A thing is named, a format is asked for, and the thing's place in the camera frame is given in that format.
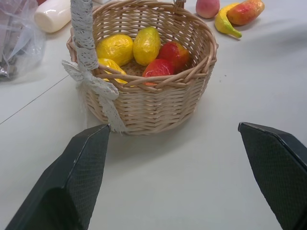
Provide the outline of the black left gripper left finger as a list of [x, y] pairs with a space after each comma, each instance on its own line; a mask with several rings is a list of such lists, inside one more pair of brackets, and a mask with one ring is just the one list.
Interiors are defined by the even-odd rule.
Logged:
[[88, 230], [109, 134], [109, 125], [98, 125], [75, 135], [41, 174], [5, 230]]

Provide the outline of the red yellow mango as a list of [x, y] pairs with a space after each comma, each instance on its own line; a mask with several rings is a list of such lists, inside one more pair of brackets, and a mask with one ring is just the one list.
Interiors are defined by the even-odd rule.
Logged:
[[246, 25], [255, 20], [265, 9], [262, 0], [246, 0], [227, 12], [227, 18], [234, 25]]

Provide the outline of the round yellow lemon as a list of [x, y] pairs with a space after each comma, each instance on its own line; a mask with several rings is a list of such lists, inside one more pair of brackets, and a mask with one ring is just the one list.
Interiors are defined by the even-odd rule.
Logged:
[[115, 34], [104, 38], [96, 46], [98, 58], [108, 58], [123, 66], [133, 58], [133, 40], [124, 34]]

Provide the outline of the red orange mango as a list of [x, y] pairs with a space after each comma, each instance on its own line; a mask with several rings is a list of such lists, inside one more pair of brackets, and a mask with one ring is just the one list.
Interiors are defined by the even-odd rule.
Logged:
[[171, 41], [160, 48], [158, 58], [168, 60], [172, 64], [174, 71], [180, 72], [189, 61], [189, 51], [180, 43]]

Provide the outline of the pink peach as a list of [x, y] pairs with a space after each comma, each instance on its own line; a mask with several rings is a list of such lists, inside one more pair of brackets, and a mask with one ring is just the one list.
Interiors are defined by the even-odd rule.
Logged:
[[220, 9], [220, 0], [197, 0], [196, 13], [205, 19], [213, 18]]

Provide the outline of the yellow banana with green stem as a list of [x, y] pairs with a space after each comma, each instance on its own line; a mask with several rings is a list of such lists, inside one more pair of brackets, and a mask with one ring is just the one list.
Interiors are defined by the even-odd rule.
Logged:
[[214, 25], [218, 32], [240, 39], [242, 37], [242, 33], [232, 26], [227, 17], [228, 11], [238, 4], [239, 3], [232, 3], [221, 8], [216, 15]]

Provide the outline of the white plastic bottle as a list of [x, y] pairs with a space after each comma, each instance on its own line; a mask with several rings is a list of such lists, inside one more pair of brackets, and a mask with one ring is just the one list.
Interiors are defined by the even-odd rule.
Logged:
[[46, 0], [34, 13], [34, 22], [46, 33], [62, 29], [71, 20], [71, 0]]

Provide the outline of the clear plastic bag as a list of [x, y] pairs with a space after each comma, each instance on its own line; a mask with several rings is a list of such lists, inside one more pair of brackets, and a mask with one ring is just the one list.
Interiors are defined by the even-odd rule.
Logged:
[[0, 0], [0, 82], [11, 81], [43, 59], [46, 35], [34, 22], [36, 0]]

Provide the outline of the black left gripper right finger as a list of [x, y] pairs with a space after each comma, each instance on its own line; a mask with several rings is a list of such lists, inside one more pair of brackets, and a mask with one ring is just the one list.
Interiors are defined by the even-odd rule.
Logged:
[[238, 126], [254, 178], [283, 230], [307, 230], [307, 147], [290, 133]]

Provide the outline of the red apple-like fruit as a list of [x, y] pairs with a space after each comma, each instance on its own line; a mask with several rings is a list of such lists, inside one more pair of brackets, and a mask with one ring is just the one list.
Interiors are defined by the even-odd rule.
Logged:
[[170, 61], [166, 59], [153, 60], [144, 70], [143, 77], [156, 77], [156, 76], [168, 76], [173, 75], [175, 69]]

